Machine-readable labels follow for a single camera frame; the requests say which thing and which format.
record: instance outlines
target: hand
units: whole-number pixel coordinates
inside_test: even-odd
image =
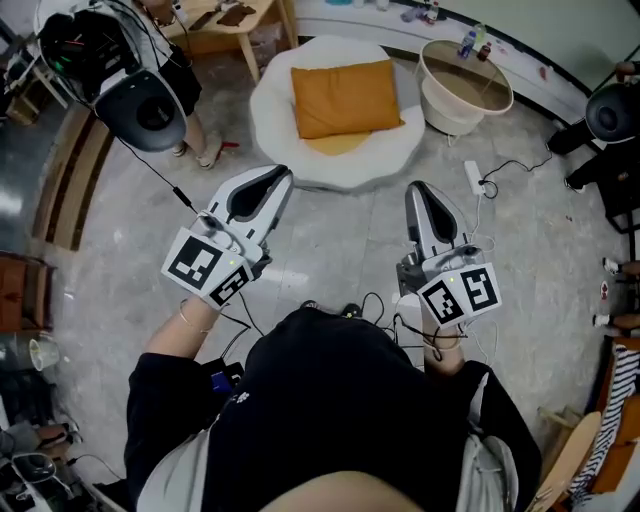
[[[636,74],[636,66],[633,62],[618,62],[615,67],[616,80],[622,83],[625,77]]]

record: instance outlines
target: gray floor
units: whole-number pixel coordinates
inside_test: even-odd
[[[249,135],[251,82],[244,65],[228,59],[200,62],[204,84],[198,112],[207,129],[240,142],[212,171],[198,169],[191,156],[149,155],[149,161],[204,207],[226,178],[262,163]],[[387,313],[397,300],[395,264],[409,251],[403,195],[415,179],[437,187],[459,205],[470,228],[476,198],[471,195],[463,162],[474,159],[487,172],[509,158],[527,165],[546,156],[544,140],[555,128],[545,118],[515,104],[505,115],[487,118],[454,147],[427,129],[409,170],[387,186],[356,195],[296,190],[278,229],[268,242],[274,263],[245,288],[256,322],[270,329],[305,299],[338,309],[379,293]],[[602,332],[594,330],[594,312],[607,311],[599,287],[605,275],[602,256],[624,258],[626,244],[607,224],[595,188],[584,195],[566,190],[564,175],[590,156],[554,157],[533,174],[509,167],[495,176],[500,195],[483,201],[479,233],[495,239],[487,253],[495,265],[504,301],[475,325],[489,362],[520,408],[541,444],[545,426],[539,406],[585,404]],[[115,143],[100,177],[82,246],[72,254],[47,249],[59,265],[56,276],[55,337],[65,359],[56,368],[61,396],[78,420],[87,451],[123,472],[126,439],[127,377],[149,336],[178,308],[186,294],[163,278],[159,268],[180,226],[192,213],[170,189]],[[478,242],[490,248],[488,239]],[[366,316],[375,318],[371,302]],[[231,314],[246,318],[236,299]],[[237,327],[222,319],[208,337],[202,360],[220,354]],[[244,335],[230,355],[243,361],[257,339]],[[467,357],[484,360],[473,338],[465,340]],[[108,479],[98,464],[84,459],[79,469],[90,479]]]

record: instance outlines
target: wooden board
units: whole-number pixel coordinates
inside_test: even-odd
[[[69,160],[80,138],[82,129],[89,120],[90,114],[91,111],[89,109],[81,105],[75,105],[71,108],[60,127],[56,137],[59,144],[55,149],[55,155],[49,167],[33,224],[33,236],[36,238],[45,239],[47,236],[60,184],[65,173],[70,172],[70,169],[68,169]]]
[[[105,141],[109,129],[102,121],[95,120],[78,159],[73,167],[58,215],[53,243],[67,249],[75,249],[74,237],[80,220],[85,192],[94,175],[96,166],[102,167]]]
[[[527,510],[544,512],[551,507],[562,493],[569,487],[571,480],[583,464],[591,449],[593,440],[600,431],[601,414],[587,414],[571,432],[556,463],[538,489],[536,499]]]
[[[77,250],[93,190],[113,141],[90,110],[72,107],[56,138],[33,235]]]

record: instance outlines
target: white cable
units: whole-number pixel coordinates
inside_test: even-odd
[[[466,329],[471,324],[473,324],[476,320],[482,320],[482,318],[481,317],[474,318],[473,320],[471,320],[471,322],[465,324],[464,328]],[[489,364],[489,354],[487,354],[482,348],[482,346],[480,345],[480,340],[478,339],[478,335],[475,333],[475,331],[463,330],[462,332],[464,334],[473,334],[473,337],[476,340],[476,345],[478,346],[478,349],[480,349],[480,352],[482,352],[482,355],[484,356],[484,364],[488,365],[489,368],[493,368],[493,365],[495,364],[496,358],[498,356],[498,346],[500,344],[500,328],[498,327],[498,323],[495,320],[492,320],[491,318],[487,318],[486,320],[489,320],[490,322],[492,322],[496,328],[496,341],[493,347],[493,357],[491,358],[491,364]]]
[[[482,196],[482,195],[478,196],[478,206],[476,208],[476,227],[473,228],[473,231],[471,232],[470,240],[471,240],[471,242],[473,242],[473,239],[476,236],[483,236],[484,238],[488,238],[489,240],[491,240],[491,243],[493,244],[491,246],[491,249],[482,249],[482,248],[480,248],[483,253],[489,254],[490,252],[495,251],[495,249],[496,249],[496,241],[493,238],[491,238],[489,235],[483,235],[481,233],[477,233],[478,228],[480,227],[480,204],[482,203],[482,198],[483,197],[484,196]]]

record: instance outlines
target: cable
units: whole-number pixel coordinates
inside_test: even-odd
[[[189,41],[189,34],[187,34],[187,29],[184,28],[184,24],[182,23],[182,20],[180,19],[180,16],[178,16],[178,13],[175,12],[175,9],[173,11],[176,19],[178,20],[178,23],[180,23],[180,26],[182,27],[182,31],[184,32],[184,37],[187,39],[187,48],[189,48],[189,60],[191,61],[191,64],[193,64],[193,50],[191,49],[191,42]]]
[[[436,332],[433,334],[427,334],[425,332],[422,332],[419,329],[416,329],[415,327],[413,327],[412,325],[409,325],[405,319],[402,317],[402,315],[400,313],[395,313],[393,315],[393,341],[396,343],[396,345],[400,346],[400,344],[398,343],[398,329],[396,326],[396,320],[400,320],[400,323],[402,324],[402,326],[405,329],[408,329],[409,331],[413,332],[414,334],[419,334],[420,336],[422,336],[422,342],[427,345],[428,347],[431,347],[431,349],[433,350],[433,356],[436,359],[436,361],[440,362],[443,359],[442,356],[442,352],[452,352],[454,350],[457,350],[458,347],[460,346],[460,342],[458,341],[458,343],[456,343],[453,347],[449,347],[449,348],[442,348],[442,347],[438,347],[435,344],[436,339],[459,339],[459,338],[467,338],[468,336],[466,335],[451,335],[451,336],[439,336],[438,333],[440,332],[440,327],[438,327],[436,329]]]
[[[495,248],[496,248],[496,241],[495,241],[493,238],[491,238],[489,235],[483,235],[482,233],[477,233],[478,228],[480,227],[480,203],[482,202],[482,197],[483,197],[483,196],[478,196],[478,207],[477,207],[477,209],[476,209],[476,226],[473,228],[473,231],[471,232],[471,236],[469,237],[469,240],[470,240],[471,242],[473,242],[473,239],[474,239],[476,236],[483,236],[483,237],[488,238],[489,240],[491,240],[491,243],[493,244],[493,246],[491,247],[491,249],[485,250],[485,249],[480,248],[480,250],[481,250],[482,252],[484,252],[485,254],[487,254],[487,253],[493,252],[493,251],[495,250]]]
[[[495,181],[491,181],[488,180],[487,178],[489,176],[491,176],[492,174],[498,172],[500,169],[502,169],[503,167],[509,165],[509,164],[518,164],[519,166],[521,166],[524,169],[524,172],[533,172],[534,169],[537,169],[538,167],[542,167],[544,164],[546,164],[549,160],[551,160],[551,158],[553,158],[553,154],[551,153],[551,151],[549,151],[549,156],[543,160],[542,162],[540,162],[539,164],[536,165],[532,165],[531,167],[527,167],[526,165],[524,165],[522,162],[519,162],[518,160],[507,160],[505,163],[503,163],[502,165],[500,165],[499,167],[496,167],[495,169],[493,169],[492,171],[489,171],[487,174],[485,174],[482,179],[480,180],[479,184],[480,185],[486,185],[487,183],[490,183],[491,185],[493,185],[493,187],[496,190],[496,193],[488,196],[487,193],[484,193],[484,196],[487,199],[495,199],[496,197],[498,197],[498,193],[500,192],[500,189],[498,188],[498,185],[496,185]]]
[[[473,323],[475,323],[477,320],[481,320],[481,318],[474,318],[473,320],[471,320],[471,322],[469,322],[468,324],[465,324],[464,328],[467,329],[469,326],[471,326]],[[467,330],[463,330],[460,326],[458,326],[458,329],[460,330],[460,332],[462,334],[473,334],[473,337],[475,338],[476,341],[476,345],[478,347],[478,349],[480,350],[480,352],[482,352],[482,355],[484,356],[484,364],[489,365],[489,368],[493,368],[493,365],[496,362],[496,357],[498,355],[498,345],[500,343],[500,328],[498,327],[498,323],[495,320],[492,320],[490,318],[487,318],[487,320],[489,320],[490,322],[493,323],[494,327],[496,328],[496,341],[494,343],[493,346],[493,357],[491,358],[491,364],[489,364],[489,355],[484,351],[484,349],[482,348],[482,346],[480,345],[480,340],[478,339],[478,335],[476,334],[475,331],[467,331]]]
[[[260,336],[264,337],[264,333],[262,332],[262,330],[256,325],[256,323],[253,321],[253,317],[251,316],[251,312],[249,311],[249,306],[247,305],[247,301],[244,298],[244,295],[242,295],[242,292],[238,292],[238,294],[240,295],[240,299],[242,299],[242,304],[244,306],[244,310],[247,312],[247,316],[249,317],[249,321],[251,322],[251,325],[253,325],[253,327],[255,327],[256,331],[258,331],[260,333]],[[238,320],[237,318],[233,318],[232,316],[229,315],[225,315],[222,310],[220,311],[220,315],[222,315],[223,317],[227,318],[228,320],[231,320],[232,322],[235,322],[239,325],[243,326],[243,329],[238,332],[238,334],[236,334],[231,341],[229,342],[229,344],[225,347],[225,349],[222,351],[222,354],[220,355],[221,359],[224,359],[225,356],[227,355],[227,353],[229,352],[229,350],[231,349],[231,347],[233,347],[233,344],[238,340],[238,338],[240,336],[242,336],[245,332],[247,332],[248,330],[251,329],[251,325],[243,322],[242,320]]]
[[[256,328],[256,331],[260,333],[260,336],[264,336],[264,333],[260,330],[260,327],[258,327],[256,323],[253,321],[253,317],[251,316],[251,313],[249,313],[249,306],[247,306],[247,301],[244,300],[244,295],[242,295],[242,292],[238,292],[238,295],[240,295],[240,298],[242,299],[242,304],[244,304],[244,309],[247,312],[247,316],[249,317],[249,321],[251,322],[251,325],[253,325]]]
[[[154,41],[153,41],[153,38],[151,37],[151,33],[149,32],[149,29],[144,25],[144,22],[142,21],[138,13],[128,5],[122,3],[120,0],[106,0],[106,1],[115,2],[116,4],[121,5],[122,7],[124,7],[131,13],[133,13],[133,15],[131,15],[123,11],[122,9],[116,9],[113,5],[111,6],[111,9],[113,9],[114,11],[119,12],[120,14],[124,14],[125,16],[128,16],[131,20],[133,20],[133,22],[136,24],[138,28],[142,29],[147,34],[147,37],[149,38],[149,43],[151,44],[151,49],[153,50],[153,55],[156,59],[156,65],[158,66],[158,69],[160,69],[160,60],[158,59],[158,53],[156,52],[156,45],[154,44]]]
[[[127,144],[125,141],[123,141],[120,137],[118,137],[117,135],[115,135],[116,139],[118,139],[120,142],[122,142],[122,144],[127,147],[129,149],[129,151],[131,151],[131,153],[133,154],[133,156],[135,156],[138,160],[140,160],[144,165],[146,165],[149,169],[151,169],[162,181],[164,181],[167,185],[169,185],[171,187],[171,191],[178,197],[178,199],[180,199],[180,201],[182,202],[182,204],[184,204],[187,208],[189,208],[193,213],[195,213],[196,215],[198,215],[197,210],[193,207],[193,203],[191,202],[191,199],[189,199],[187,197],[187,195],[180,190],[179,187],[177,187],[176,185],[174,185],[173,183],[171,183],[167,178],[165,178],[162,174],[160,174],[158,171],[156,171],[148,162],[146,162],[145,160],[143,160],[142,158],[140,158],[138,156],[138,154],[133,150],[133,148],[131,146],[129,146],[129,144]]]
[[[364,299],[362,299],[362,306],[360,307],[360,310],[364,313],[364,305],[367,303],[367,298],[369,298],[370,295],[373,295],[380,301],[380,307],[382,308],[382,311],[380,312],[380,316],[378,316],[376,321],[373,322],[373,325],[378,325],[378,322],[382,320],[382,317],[384,316],[384,302],[382,301],[382,298],[380,297],[380,295],[378,295],[376,292],[367,293],[364,296]]]
[[[118,473],[116,473],[113,469],[111,469],[111,466],[109,466],[109,464],[107,464],[104,460],[102,460],[97,455],[93,455],[92,453],[85,453],[84,455],[80,455],[79,457],[76,457],[75,459],[70,459],[67,462],[67,466],[69,466],[69,467],[73,466],[76,462],[78,462],[83,457],[92,457],[92,458],[94,458],[96,460],[99,460],[100,462],[102,462],[104,467],[109,470],[109,473],[111,473],[113,476],[115,476],[118,480],[124,480],[124,478],[122,478],[120,475],[118,475]]]

